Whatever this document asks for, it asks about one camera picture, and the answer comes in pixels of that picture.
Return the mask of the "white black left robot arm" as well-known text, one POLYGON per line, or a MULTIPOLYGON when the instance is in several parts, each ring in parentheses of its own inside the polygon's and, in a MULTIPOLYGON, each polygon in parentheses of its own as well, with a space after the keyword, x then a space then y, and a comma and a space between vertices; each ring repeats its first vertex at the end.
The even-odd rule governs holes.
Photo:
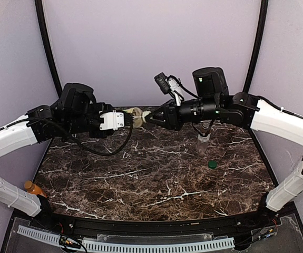
MULTIPOLYGON (((22 147, 54 137, 72 137, 87 132, 104 138, 124 126, 123 114, 111 105, 98 103, 94 90, 84 84, 68 83, 53 105, 42 105, 0 128, 0 157, 22 147)), ((29 194, 0 177, 0 202, 30 217, 45 210, 43 198, 29 194)))

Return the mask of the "cream white bottle cap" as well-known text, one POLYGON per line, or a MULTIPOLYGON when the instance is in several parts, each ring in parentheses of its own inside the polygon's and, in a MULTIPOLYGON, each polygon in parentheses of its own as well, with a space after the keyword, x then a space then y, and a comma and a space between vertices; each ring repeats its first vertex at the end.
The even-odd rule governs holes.
POLYGON ((143 111, 142 112, 142 120, 143 120, 143 122, 144 123, 146 123, 146 118, 147 118, 147 116, 149 115, 151 113, 151 111, 143 111))

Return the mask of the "Starbucks coffee glass bottle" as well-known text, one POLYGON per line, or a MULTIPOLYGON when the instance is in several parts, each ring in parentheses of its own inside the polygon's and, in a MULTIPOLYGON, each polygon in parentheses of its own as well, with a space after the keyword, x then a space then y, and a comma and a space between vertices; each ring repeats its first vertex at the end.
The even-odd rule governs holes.
POLYGON ((199 125, 199 131, 200 133, 198 134, 197 138, 197 152, 198 154, 204 155, 208 144, 209 140, 211 137, 211 126, 209 121, 203 121, 199 125))

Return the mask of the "green tea plastic bottle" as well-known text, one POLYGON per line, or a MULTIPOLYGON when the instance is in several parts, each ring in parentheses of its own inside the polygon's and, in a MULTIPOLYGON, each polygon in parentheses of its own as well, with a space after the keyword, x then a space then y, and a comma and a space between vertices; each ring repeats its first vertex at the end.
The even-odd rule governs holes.
POLYGON ((128 108, 125 109, 124 112, 132 114, 133 128, 140 128, 141 126, 143 126, 143 124, 145 124, 141 117, 143 110, 141 110, 140 108, 138 107, 128 108))

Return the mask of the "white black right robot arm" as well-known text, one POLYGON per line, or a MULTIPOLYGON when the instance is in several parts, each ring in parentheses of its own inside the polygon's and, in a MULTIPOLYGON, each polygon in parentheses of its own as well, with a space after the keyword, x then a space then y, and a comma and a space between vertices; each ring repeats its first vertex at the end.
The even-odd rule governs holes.
MULTIPOLYGON (((246 130, 270 133, 303 146, 303 116, 287 111, 262 96, 246 92, 230 95, 220 67, 193 71, 195 99, 184 101, 175 76, 160 73, 154 80, 172 99, 145 116, 145 121, 169 130, 180 130, 184 123, 199 124, 218 120, 246 130)), ((303 156, 295 170, 263 198, 263 210, 276 213, 303 192, 303 156)))

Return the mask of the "green bottle cap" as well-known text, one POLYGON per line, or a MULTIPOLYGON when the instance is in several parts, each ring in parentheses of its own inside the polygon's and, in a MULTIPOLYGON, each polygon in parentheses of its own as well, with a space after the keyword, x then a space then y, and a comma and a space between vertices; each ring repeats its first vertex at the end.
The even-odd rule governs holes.
POLYGON ((210 169, 215 169, 217 167, 217 165, 218 165, 217 162, 214 160, 211 160, 208 162, 208 168, 210 168, 210 169))

